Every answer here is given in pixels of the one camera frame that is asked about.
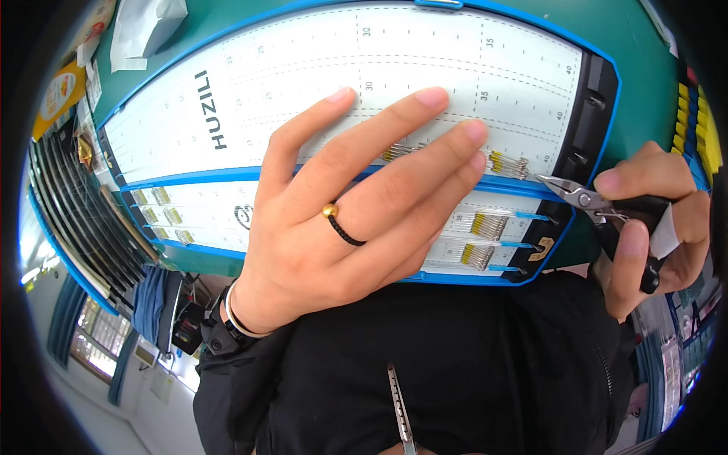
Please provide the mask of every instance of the gold bead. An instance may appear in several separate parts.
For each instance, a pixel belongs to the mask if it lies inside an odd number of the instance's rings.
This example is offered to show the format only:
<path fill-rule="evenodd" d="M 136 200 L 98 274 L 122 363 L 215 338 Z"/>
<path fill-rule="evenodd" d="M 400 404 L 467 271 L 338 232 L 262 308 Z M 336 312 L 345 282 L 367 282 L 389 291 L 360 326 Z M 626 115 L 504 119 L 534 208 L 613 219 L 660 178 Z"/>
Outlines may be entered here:
<path fill-rule="evenodd" d="M 335 218 L 339 214 L 339 208 L 334 204 L 327 204 L 324 206 L 323 210 L 321 210 L 321 214 L 324 218 L 328 218 L 330 215 Z"/>

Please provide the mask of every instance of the blue curtain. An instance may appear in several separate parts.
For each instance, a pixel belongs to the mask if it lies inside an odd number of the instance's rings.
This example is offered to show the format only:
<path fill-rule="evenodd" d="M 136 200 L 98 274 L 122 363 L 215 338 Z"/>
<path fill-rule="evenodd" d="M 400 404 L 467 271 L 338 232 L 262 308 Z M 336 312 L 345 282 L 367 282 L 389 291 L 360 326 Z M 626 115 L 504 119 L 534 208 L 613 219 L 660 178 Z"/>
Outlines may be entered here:
<path fill-rule="evenodd" d="M 132 326 L 153 345 L 157 345 L 159 316 L 165 305 L 167 270 L 144 266 L 146 278 L 134 290 Z"/>
<path fill-rule="evenodd" d="M 47 343 L 51 357 L 64 368 L 68 367 L 71 342 L 74 339 L 76 323 L 84 308 L 86 297 L 86 291 L 71 275 L 68 275 L 55 302 Z"/>
<path fill-rule="evenodd" d="M 127 371 L 129 357 L 136 347 L 136 341 L 138 338 L 139 332 L 132 329 L 132 331 L 127 336 L 127 339 L 124 340 L 122 350 L 119 352 L 119 358 L 116 359 L 116 370 L 114 370 L 114 377 L 111 378 L 111 383 L 109 384 L 108 388 L 108 401 L 112 405 L 118 406 L 122 402 L 124 374 Z"/>

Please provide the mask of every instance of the person's right hand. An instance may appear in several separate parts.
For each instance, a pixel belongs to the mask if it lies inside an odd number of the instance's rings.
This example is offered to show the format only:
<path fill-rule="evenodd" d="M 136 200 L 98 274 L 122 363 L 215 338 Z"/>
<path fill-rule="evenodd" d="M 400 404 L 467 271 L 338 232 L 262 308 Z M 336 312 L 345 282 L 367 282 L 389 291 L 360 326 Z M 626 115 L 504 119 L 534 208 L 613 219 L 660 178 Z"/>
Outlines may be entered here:
<path fill-rule="evenodd" d="M 337 202 L 345 242 L 322 209 L 394 142 L 448 105 L 439 87 L 404 98 L 343 132 L 292 177 L 298 150 L 346 113 L 355 99 L 339 90 L 271 137 L 258 185 L 250 243 L 231 307 L 255 333 L 310 312 L 349 304 L 412 275 L 458 202 L 483 176 L 486 126 L 466 120 L 422 150 L 396 159 Z"/>
<path fill-rule="evenodd" d="M 681 244 L 665 259 L 655 294 L 685 289 L 697 279 L 710 246 L 711 199 L 697 190 L 683 157 L 665 153 L 650 141 L 629 160 L 597 175 L 594 187 L 609 200 L 651 194 L 677 201 L 673 221 Z M 639 220 L 629 220 L 620 232 L 614 263 L 602 252 L 594 264 L 607 311 L 619 321 L 648 297 L 640 291 L 648 251 L 647 227 Z"/>

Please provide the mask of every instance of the person's left hand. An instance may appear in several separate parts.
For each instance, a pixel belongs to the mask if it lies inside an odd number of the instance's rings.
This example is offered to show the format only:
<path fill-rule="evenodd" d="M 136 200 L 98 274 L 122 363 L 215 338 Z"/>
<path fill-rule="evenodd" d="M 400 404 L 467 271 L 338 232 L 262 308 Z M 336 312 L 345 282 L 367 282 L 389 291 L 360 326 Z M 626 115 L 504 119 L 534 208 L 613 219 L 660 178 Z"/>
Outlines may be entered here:
<path fill-rule="evenodd" d="M 666 258 L 655 294 L 685 289 L 697 279 L 710 246 L 711 199 L 697 190 L 683 157 L 665 153 L 650 141 L 628 161 L 597 175 L 594 186 L 609 200 L 651 194 L 677 201 L 673 204 L 673 220 L 681 244 Z M 614 263 L 602 252 L 594 264 L 607 311 L 619 321 L 648 297 L 639 289 L 648 252 L 647 227 L 633 219 L 620 232 Z"/>

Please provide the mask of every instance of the white tape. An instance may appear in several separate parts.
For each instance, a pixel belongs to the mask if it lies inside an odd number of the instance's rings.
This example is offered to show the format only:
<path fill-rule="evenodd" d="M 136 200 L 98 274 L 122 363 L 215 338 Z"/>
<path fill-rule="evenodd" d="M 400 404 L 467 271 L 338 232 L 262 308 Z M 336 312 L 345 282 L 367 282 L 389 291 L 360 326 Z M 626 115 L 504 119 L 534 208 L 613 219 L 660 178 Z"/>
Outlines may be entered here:
<path fill-rule="evenodd" d="M 649 250 L 655 258 L 662 259 L 672 253 L 680 245 L 678 235 L 675 232 L 673 220 L 673 205 L 668 204 L 667 210 L 662 214 L 662 219 L 652 232 L 649 238 Z"/>

